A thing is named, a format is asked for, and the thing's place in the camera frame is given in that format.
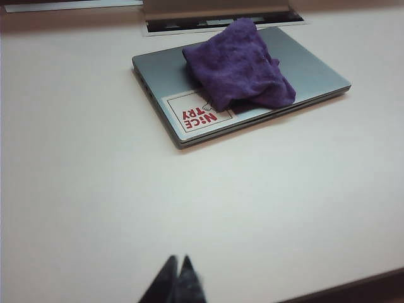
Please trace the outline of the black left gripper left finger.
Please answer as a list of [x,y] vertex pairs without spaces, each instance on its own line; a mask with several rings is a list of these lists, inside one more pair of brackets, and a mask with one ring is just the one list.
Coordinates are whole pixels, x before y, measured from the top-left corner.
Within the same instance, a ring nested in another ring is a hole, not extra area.
[[177,279],[177,256],[171,255],[139,300],[140,303],[171,302]]

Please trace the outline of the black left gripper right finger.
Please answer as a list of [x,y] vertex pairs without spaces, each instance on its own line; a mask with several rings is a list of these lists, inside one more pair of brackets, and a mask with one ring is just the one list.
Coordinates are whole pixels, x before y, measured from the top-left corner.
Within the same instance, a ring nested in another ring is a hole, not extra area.
[[206,303],[203,287],[188,255],[184,257],[174,286],[174,302]]

